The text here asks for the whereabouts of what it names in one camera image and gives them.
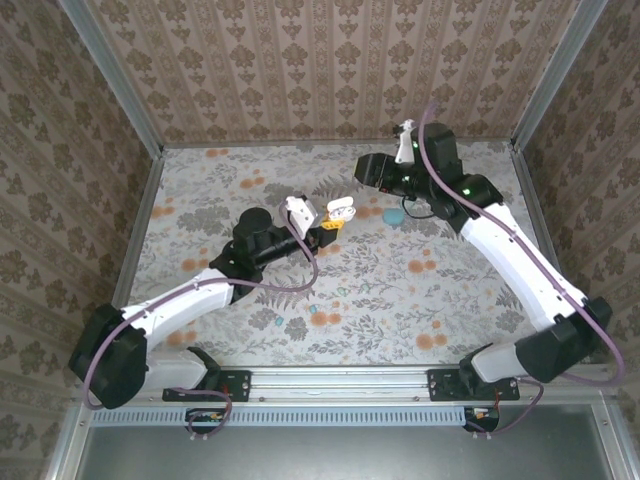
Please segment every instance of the purple cable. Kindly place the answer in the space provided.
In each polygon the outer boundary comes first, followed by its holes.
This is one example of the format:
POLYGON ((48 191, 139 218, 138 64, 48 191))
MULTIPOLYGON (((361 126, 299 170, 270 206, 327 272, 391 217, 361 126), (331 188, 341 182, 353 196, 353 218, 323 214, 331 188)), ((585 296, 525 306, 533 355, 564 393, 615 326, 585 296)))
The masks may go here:
POLYGON ((300 285, 298 287, 279 287, 277 285, 250 282, 248 280, 241 280, 238 278, 211 278, 209 280, 203 280, 202 282, 199 282, 197 284, 186 285, 183 288, 176 290, 172 294, 167 295, 166 297, 163 297, 157 300, 156 302, 150 304, 147 308, 133 314, 131 317, 127 318, 121 324, 119 324, 107 336, 107 338, 105 338, 104 342, 102 342, 100 347, 98 347, 98 350, 93 356, 93 360, 91 361, 91 364, 87 369, 87 374, 85 375, 84 383, 82 384, 83 402, 89 410, 100 410, 102 408, 102 405, 91 403, 91 399, 89 397, 91 380, 93 380, 93 375, 96 371, 98 363, 100 363, 100 359, 102 358, 102 355, 104 355, 104 352, 107 350, 111 342, 113 342, 113 340, 120 334, 120 332, 122 332, 125 328, 127 328, 136 320, 139 320, 145 315, 153 312, 156 308, 161 307, 165 303, 171 300, 174 300, 175 298, 181 295, 184 295, 185 293, 188 293, 191 290, 196 290, 197 288, 207 286, 207 285, 213 285, 214 283, 228 283, 230 285, 244 285, 247 287, 263 288, 265 290, 273 290, 276 292, 298 293, 306 290, 307 288, 310 288, 316 282, 316 280, 318 279, 318 275, 320 273, 316 258, 313 256, 313 253, 311 253, 311 250, 309 250, 309 247, 307 247, 307 245, 304 243, 304 240, 300 238, 300 235, 298 235, 298 232, 296 232, 296 229, 293 227, 293 225, 291 225, 291 222, 289 222, 284 203, 280 205, 279 213, 285 226, 287 227, 291 235, 293 235, 293 238, 295 238, 296 242, 298 242, 298 245, 300 245, 300 248, 304 252, 309 262, 311 263, 311 266, 313 268, 313 276, 311 277, 311 280, 309 280, 304 285, 300 285))
POLYGON ((492 437, 493 435, 500 435, 501 433, 507 433, 509 430, 515 427, 518 423, 520 423, 524 419, 524 417, 529 415, 531 410, 533 410, 533 407, 535 407, 538 404, 538 402, 542 398, 542 395, 544 394, 544 385, 542 385, 540 382, 536 382, 535 380, 527 380, 526 378, 521 378, 520 382, 528 383, 529 385, 535 385, 536 387, 538 387, 538 394, 535 396, 532 402, 529 405, 527 405, 527 408, 524 409, 524 411, 518 416, 518 418, 516 418, 513 422, 511 422, 506 427, 499 428, 498 430, 494 430, 493 432, 487 432, 480 425, 470 422, 468 420, 467 420, 467 425, 471 425, 473 428, 478 430, 476 433, 480 435, 484 435, 485 437, 490 437, 490 436, 492 437))
POLYGON ((206 412, 194 412, 193 414, 191 414, 191 416, 189 417, 189 422, 187 423, 187 430, 192 435, 192 439, 196 436, 204 437, 204 435, 206 435, 207 437, 210 437, 212 435, 215 435, 216 433, 220 432, 220 430, 222 430, 222 427, 224 427, 224 425, 229 421, 229 418, 231 418, 233 402, 231 401, 229 395, 227 395, 226 393, 217 392, 215 390, 187 390, 186 388, 172 388, 172 390, 183 395, 213 395, 215 397, 222 398, 227 405, 224 416, 222 417, 222 420, 220 420, 220 423, 213 430, 206 434, 201 435, 193 431, 193 421, 198 417, 206 415, 206 412))
POLYGON ((509 228, 508 225, 506 225, 504 222, 502 222, 500 219, 496 218, 495 216, 491 215, 489 212, 486 212, 482 208, 466 200, 464 197, 458 195, 451 188, 449 188, 449 186, 446 183, 444 183, 444 181, 440 178, 438 173, 435 171, 435 169, 431 165, 431 161, 429 160, 429 157, 427 156, 427 150, 424 146, 424 127, 427 124, 427 121, 431 117, 434 110, 435 110, 435 103, 431 103, 430 105, 427 106, 427 108, 424 111, 424 114, 422 115, 422 119, 420 120, 420 127, 418 130, 418 146, 420 147, 420 154, 422 155, 422 161, 424 162, 425 167, 427 167, 427 171, 429 172, 431 177, 433 177, 433 180, 451 198, 453 198, 460 204, 464 205, 468 209, 476 212, 478 215, 482 215, 483 217, 488 218, 497 226, 499 226, 502 230, 504 230, 509 234, 509 237, 512 238, 520 246, 520 248, 524 251, 524 253, 531 259, 533 264, 538 268, 538 270, 540 270, 540 272, 544 275, 544 277, 551 283, 551 285, 558 292, 558 294, 560 294, 560 296, 562 296, 567 302, 569 302, 569 304, 576 310, 576 312, 578 312, 580 316, 584 318, 585 322, 587 322, 589 326, 598 334, 598 336, 602 339, 602 341, 611 350, 611 353, 613 354, 616 360, 616 364, 618 366, 617 372, 614 375, 614 377, 608 380, 603 380, 603 381, 590 380, 588 378, 578 377, 570 373, 564 373, 562 376, 570 380, 583 383, 585 385, 590 385, 592 387, 612 387, 612 386, 618 385, 620 382, 622 382, 624 378, 625 364, 624 364, 624 359, 622 358, 622 354, 620 353, 620 350, 618 350, 618 347, 616 346, 616 344, 613 342, 613 340, 611 340, 611 337, 609 337, 609 335, 607 335, 607 333, 602 329, 602 327, 600 327, 600 325, 598 325, 598 323, 593 318, 591 318, 591 315, 589 315, 589 313, 584 308, 582 308, 582 305, 580 305, 573 298, 571 298, 571 296, 567 295, 567 292, 562 287, 562 285, 553 277, 551 272, 547 270, 547 268, 542 264, 542 262, 538 260, 538 258, 534 255, 531 249, 522 240, 522 238, 520 238, 516 234, 514 230, 509 228))

